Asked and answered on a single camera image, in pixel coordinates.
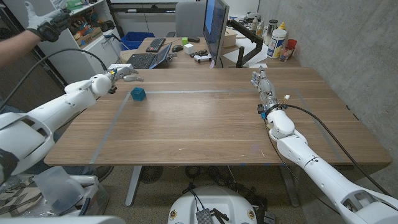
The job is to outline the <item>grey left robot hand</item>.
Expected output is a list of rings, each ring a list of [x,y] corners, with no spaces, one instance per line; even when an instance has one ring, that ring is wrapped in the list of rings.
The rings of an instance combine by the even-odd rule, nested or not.
[[[118,80],[123,80],[124,82],[144,82],[143,78],[137,76],[138,73],[134,68],[116,67],[109,68],[106,75],[113,83]]]

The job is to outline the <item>person's gloved hand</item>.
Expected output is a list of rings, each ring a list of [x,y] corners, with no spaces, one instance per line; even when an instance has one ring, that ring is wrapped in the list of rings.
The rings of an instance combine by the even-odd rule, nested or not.
[[[26,29],[37,35],[41,41],[56,42],[59,35],[69,25],[70,14],[62,9],[56,9],[43,16],[38,16],[29,1],[24,1],[24,5],[28,17]]]

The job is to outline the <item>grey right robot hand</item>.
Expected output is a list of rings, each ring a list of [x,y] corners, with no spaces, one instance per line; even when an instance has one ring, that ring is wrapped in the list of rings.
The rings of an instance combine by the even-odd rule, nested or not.
[[[278,104],[276,91],[272,82],[267,78],[265,69],[259,66],[259,72],[253,72],[251,83],[257,88],[259,98],[265,109]]]

